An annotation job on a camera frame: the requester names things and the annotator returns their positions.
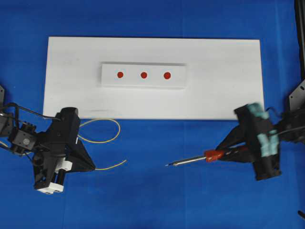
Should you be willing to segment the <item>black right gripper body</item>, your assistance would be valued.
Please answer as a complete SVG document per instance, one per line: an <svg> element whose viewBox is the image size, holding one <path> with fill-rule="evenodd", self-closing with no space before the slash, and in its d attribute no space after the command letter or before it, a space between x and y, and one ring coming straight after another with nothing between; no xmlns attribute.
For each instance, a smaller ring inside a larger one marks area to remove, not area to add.
<svg viewBox="0 0 305 229"><path fill-rule="evenodd" d="M263 180L281 175L279 166L280 141L269 113L259 103L247 104L234 110L253 156L255 179Z"/></svg>

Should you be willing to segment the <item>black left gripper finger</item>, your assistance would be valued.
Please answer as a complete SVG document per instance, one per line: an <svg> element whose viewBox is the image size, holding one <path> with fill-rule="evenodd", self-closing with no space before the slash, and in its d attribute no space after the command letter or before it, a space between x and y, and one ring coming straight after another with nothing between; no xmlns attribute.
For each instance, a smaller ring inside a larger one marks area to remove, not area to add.
<svg viewBox="0 0 305 229"><path fill-rule="evenodd" d="M69 172L90 172L96 169L94 162L80 140L78 140L73 150L68 153L68 161L72 162Z"/></svg>

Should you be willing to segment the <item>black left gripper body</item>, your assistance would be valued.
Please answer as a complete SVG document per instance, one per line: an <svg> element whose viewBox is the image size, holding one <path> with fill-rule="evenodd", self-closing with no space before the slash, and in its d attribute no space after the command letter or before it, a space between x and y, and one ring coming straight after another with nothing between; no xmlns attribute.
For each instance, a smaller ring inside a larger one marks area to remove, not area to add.
<svg viewBox="0 0 305 229"><path fill-rule="evenodd" d="M32 158L34 189L52 195L64 191L65 174L72 169L72 162L65 157L44 156L35 153Z"/></svg>

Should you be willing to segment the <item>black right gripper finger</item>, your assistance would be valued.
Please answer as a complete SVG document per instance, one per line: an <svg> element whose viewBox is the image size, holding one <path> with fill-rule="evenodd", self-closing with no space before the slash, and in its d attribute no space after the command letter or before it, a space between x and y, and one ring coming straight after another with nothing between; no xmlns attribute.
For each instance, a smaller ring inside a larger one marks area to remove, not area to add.
<svg viewBox="0 0 305 229"><path fill-rule="evenodd" d="M216 150L228 149L240 143L246 142L247 127L245 125L238 125L233 128L225 139L216 147Z"/></svg>
<svg viewBox="0 0 305 229"><path fill-rule="evenodd" d="M238 162L238 163L253 163L255 157L246 146L237 146L224 150L222 161Z"/></svg>

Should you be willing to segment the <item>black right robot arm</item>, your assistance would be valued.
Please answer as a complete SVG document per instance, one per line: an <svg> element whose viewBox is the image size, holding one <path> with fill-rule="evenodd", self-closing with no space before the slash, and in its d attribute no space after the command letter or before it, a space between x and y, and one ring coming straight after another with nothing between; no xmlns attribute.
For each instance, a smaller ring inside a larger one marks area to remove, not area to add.
<svg viewBox="0 0 305 229"><path fill-rule="evenodd" d="M224 152L221 161L251 163L256 180L281 175L281 141L304 143L305 110L282 113L273 124L268 111L259 103L246 104L234 110L238 126L233 128L216 150Z"/></svg>

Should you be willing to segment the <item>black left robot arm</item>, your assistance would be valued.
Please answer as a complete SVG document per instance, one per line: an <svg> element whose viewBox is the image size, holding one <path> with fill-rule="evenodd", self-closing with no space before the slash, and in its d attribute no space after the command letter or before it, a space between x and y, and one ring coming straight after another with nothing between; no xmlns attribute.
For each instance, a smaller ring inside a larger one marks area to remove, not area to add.
<svg viewBox="0 0 305 229"><path fill-rule="evenodd" d="M67 173L90 172L96 169L80 137L78 109L66 107L55 117L44 132L36 132L36 126L19 120L19 110L15 103L0 109L0 136L6 137L10 146L1 148L18 156L33 157L34 189L44 194L64 191Z"/></svg>

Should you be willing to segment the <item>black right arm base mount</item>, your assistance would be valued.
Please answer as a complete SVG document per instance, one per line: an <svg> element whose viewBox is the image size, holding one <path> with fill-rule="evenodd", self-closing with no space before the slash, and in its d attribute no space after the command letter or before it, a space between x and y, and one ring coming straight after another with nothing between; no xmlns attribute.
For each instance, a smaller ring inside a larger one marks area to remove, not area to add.
<svg viewBox="0 0 305 229"><path fill-rule="evenodd" d="M305 80L303 80L289 95L290 111L305 107Z"/></svg>

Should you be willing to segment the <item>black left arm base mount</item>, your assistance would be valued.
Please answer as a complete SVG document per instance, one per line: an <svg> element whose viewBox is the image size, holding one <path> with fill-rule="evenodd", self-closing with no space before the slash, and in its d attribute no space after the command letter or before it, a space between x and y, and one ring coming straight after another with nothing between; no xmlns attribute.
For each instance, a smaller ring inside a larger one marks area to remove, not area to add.
<svg viewBox="0 0 305 229"><path fill-rule="evenodd" d="M0 107L3 107L5 97L5 89L0 85Z"/></svg>

